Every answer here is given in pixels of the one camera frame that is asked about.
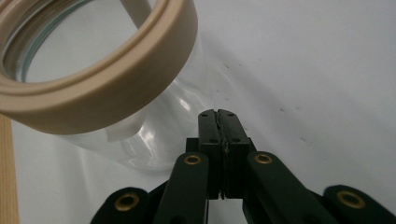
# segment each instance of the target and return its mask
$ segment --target jar mouth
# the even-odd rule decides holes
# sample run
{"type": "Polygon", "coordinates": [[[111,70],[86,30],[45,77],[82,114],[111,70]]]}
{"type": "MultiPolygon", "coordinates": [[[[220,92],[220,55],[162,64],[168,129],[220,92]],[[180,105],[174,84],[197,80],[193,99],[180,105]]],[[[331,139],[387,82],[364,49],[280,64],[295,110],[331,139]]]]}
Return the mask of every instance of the jar mouth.
{"type": "Polygon", "coordinates": [[[129,117],[177,76],[197,34],[192,0],[157,0],[136,33],[103,60],[66,77],[23,83],[48,34],[89,2],[0,3],[0,113],[44,133],[92,132],[129,117]]]}

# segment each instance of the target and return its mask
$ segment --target white surface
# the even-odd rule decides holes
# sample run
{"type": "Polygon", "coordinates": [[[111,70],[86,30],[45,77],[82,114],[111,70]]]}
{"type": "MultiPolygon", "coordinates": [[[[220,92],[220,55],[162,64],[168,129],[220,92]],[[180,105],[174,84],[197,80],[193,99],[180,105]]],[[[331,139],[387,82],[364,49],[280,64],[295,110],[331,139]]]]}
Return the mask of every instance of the white surface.
{"type": "MultiPolygon", "coordinates": [[[[396,2],[195,5],[217,107],[236,113],[256,147],[307,188],[349,185],[396,214],[396,2]]],[[[167,178],[16,122],[13,132],[22,224],[89,223],[115,190],[150,190],[167,178]]],[[[210,209],[210,223],[246,223],[240,201],[210,209]]]]}

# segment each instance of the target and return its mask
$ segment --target glass jar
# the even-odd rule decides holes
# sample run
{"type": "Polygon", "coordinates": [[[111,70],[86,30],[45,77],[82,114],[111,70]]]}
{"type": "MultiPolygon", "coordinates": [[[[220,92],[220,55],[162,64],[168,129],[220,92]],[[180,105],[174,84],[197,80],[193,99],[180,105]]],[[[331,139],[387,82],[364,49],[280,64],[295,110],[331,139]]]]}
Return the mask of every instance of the glass jar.
{"type": "Polygon", "coordinates": [[[99,2],[0,3],[0,112],[140,171],[167,171],[186,138],[197,136],[198,114],[213,107],[193,2],[121,0],[132,37],[87,67],[69,60],[69,72],[54,65],[35,72],[40,50],[59,29],[74,34],[62,27],[71,14],[97,10],[99,2]]]}

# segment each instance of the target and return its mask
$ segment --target brass grommet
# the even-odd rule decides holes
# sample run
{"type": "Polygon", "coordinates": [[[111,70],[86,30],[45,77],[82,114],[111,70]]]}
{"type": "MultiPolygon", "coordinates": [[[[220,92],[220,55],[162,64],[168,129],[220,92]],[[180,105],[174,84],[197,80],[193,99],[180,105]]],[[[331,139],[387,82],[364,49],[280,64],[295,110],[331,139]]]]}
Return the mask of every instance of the brass grommet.
{"type": "Polygon", "coordinates": [[[347,190],[341,190],[337,192],[337,199],[344,205],[351,208],[362,209],[366,206],[366,202],[361,196],[347,190]]]}
{"type": "Polygon", "coordinates": [[[188,165],[196,165],[198,163],[201,163],[201,161],[202,161],[201,157],[197,155],[190,155],[184,158],[184,162],[186,162],[188,165]]]}
{"type": "Polygon", "coordinates": [[[120,212],[127,212],[139,204],[139,196],[136,193],[125,193],[120,196],[114,206],[120,212]]]}
{"type": "Polygon", "coordinates": [[[272,158],[266,154],[259,154],[254,157],[254,160],[261,164],[270,164],[273,162],[272,158]]]}

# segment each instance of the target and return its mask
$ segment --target wooden edge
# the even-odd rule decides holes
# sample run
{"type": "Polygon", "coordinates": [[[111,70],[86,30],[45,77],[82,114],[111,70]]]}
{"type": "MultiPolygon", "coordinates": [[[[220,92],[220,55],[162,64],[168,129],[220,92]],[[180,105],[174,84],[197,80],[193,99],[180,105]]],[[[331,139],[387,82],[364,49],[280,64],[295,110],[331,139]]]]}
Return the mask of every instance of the wooden edge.
{"type": "Polygon", "coordinates": [[[0,115],[0,223],[20,223],[11,121],[0,115]]]}

